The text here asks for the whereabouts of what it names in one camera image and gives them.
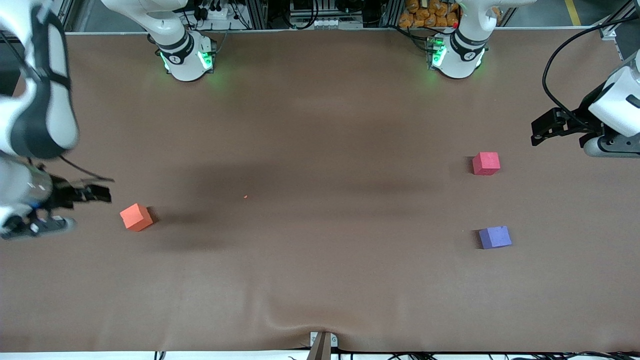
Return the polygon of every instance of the purple cube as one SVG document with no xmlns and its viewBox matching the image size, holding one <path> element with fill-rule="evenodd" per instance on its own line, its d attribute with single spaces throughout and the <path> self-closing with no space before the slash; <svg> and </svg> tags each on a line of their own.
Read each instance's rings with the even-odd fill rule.
<svg viewBox="0 0 640 360">
<path fill-rule="evenodd" d="M 495 249 L 511 245 L 509 229 L 506 226 L 488 227 L 480 230 L 483 249 Z"/>
</svg>

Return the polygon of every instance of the green led light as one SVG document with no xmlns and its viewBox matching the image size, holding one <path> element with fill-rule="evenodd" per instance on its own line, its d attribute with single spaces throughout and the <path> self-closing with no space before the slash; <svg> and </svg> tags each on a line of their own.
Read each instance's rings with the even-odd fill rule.
<svg viewBox="0 0 640 360">
<path fill-rule="evenodd" d="M 484 55 L 484 50 L 482 50 L 480 55 L 478 55 L 478 62 L 476 63 L 476 67 L 480 66 L 480 64 L 482 63 L 482 55 Z"/>
<path fill-rule="evenodd" d="M 160 57 L 162 58 L 162 61 L 164 63 L 164 68 L 169 71 L 169 64 L 166 63 L 166 58 L 164 58 L 164 54 L 160 53 Z"/>
<path fill-rule="evenodd" d="M 440 50 L 438 50 L 434 55 L 433 55 L 433 66 L 440 66 L 442 65 L 442 60 L 444 59 L 444 56 L 447 54 L 447 47 L 446 46 L 442 46 L 440 47 Z"/>
<path fill-rule="evenodd" d="M 198 57 L 200 58 L 200 62 L 202 62 L 202 66 L 204 66 L 205 69 L 211 68 L 211 55 L 199 51 Z"/>
</svg>

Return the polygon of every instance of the metal bracket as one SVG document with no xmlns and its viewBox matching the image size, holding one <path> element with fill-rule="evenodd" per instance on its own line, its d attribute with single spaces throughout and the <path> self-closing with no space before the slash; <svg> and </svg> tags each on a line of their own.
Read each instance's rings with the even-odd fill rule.
<svg viewBox="0 0 640 360">
<path fill-rule="evenodd" d="M 602 31 L 602 29 L 600 29 L 600 38 L 602 40 L 615 40 L 616 39 L 616 31 L 615 30 L 611 30 L 608 32 L 604 32 Z"/>
<path fill-rule="evenodd" d="M 338 337 L 332 333 L 329 333 L 329 335 L 331 336 L 331 347 L 338 347 Z M 311 332 L 311 339 L 309 341 L 309 346 L 312 347 L 314 346 L 314 342 L 316 342 L 316 338 L 318 336 L 318 332 L 317 331 L 312 331 Z"/>
<path fill-rule="evenodd" d="M 335 346 L 338 346 L 338 337 L 330 332 L 312 332 L 311 333 L 311 350 L 307 356 L 307 360 L 331 360 L 331 347 L 335 340 Z"/>
</svg>

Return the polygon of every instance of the orange cube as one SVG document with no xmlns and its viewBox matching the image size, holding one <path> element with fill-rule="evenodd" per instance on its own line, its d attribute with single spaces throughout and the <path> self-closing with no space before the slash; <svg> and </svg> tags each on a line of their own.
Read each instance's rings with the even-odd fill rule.
<svg viewBox="0 0 640 360">
<path fill-rule="evenodd" d="M 131 231 L 140 231 L 154 223 L 149 210 L 135 203 L 120 212 L 124 226 Z"/>
</svg>

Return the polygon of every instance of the yellow floor line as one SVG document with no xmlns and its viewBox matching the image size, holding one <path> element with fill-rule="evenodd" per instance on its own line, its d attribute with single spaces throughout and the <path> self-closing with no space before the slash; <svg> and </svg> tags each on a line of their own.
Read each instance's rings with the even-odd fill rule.
<svg viewBox="0 0 640 360">
<path fill-rule="evenodd" d="M 569 10 L 569 17 L 571 17 L 571 23 L 573 26 L 581 26 L 580 18 L 578 17 L 578 11 L 575 9 L 575 4 L 573 0 L 564 0 L 566 4 L 566 9 Z"/>
</svg>

